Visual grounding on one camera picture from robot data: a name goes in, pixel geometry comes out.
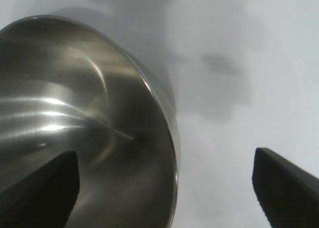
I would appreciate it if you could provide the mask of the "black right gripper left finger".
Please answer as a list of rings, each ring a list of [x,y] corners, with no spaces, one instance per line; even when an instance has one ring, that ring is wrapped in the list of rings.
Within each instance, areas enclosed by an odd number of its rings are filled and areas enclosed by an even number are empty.
[[[77,154],[64,152],[0,195],[2,228],[63,228],[80,190]]]

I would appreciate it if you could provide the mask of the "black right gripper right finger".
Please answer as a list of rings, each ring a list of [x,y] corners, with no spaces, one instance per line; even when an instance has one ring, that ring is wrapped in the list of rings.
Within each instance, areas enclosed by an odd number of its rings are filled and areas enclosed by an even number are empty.
[[[319,226],[319,180],[268,148],[257,148],[252,185],[273,228]]]

